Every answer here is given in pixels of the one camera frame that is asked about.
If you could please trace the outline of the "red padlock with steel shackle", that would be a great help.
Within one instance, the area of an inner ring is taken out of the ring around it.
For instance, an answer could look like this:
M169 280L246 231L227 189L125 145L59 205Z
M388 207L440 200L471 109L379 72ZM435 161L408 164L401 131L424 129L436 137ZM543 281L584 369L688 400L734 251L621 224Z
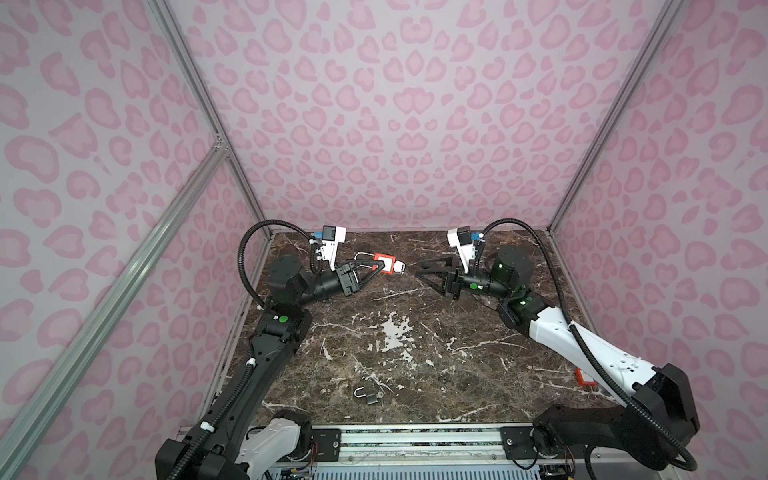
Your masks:
M404 274L406 271L406 265L403 261L398 260L393 255L387 255L382 253L371 252L358 252L354 255L355 260L369 260L376 262L376 265L372 266L373 270L377 270L382 267L382 273L386 275Z

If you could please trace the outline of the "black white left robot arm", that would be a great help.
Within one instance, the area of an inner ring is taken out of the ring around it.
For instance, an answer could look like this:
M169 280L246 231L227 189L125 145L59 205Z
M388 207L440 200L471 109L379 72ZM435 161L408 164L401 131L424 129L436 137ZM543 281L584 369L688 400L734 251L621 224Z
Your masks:
M315 302L363 290L383 273L382 260L357 259L314 275L286 255L269 267L270 295L248 357L199 422L181 440L167 440L155 456L159 479L259 479L282 460L310 465L316 458L306 413L283 409L254 429L252 420L274 381L306 338Z

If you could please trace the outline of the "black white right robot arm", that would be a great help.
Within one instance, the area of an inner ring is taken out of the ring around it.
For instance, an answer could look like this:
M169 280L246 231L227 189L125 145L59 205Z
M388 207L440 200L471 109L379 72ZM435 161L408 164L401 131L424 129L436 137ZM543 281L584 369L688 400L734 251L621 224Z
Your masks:
M633 356L568 320L565 311L533 289L535 265L523 249L504 246L490 259L491 266L479 268L459 256L426 260L415 275L442 296L497 299L496 310L508 329L561 355L617 401L604 408L548 407L534 419L523 450L554 458L581 447L589 461L603 447L656 471L696 470L687 446L700 421L686 374L672 364L658 367Z

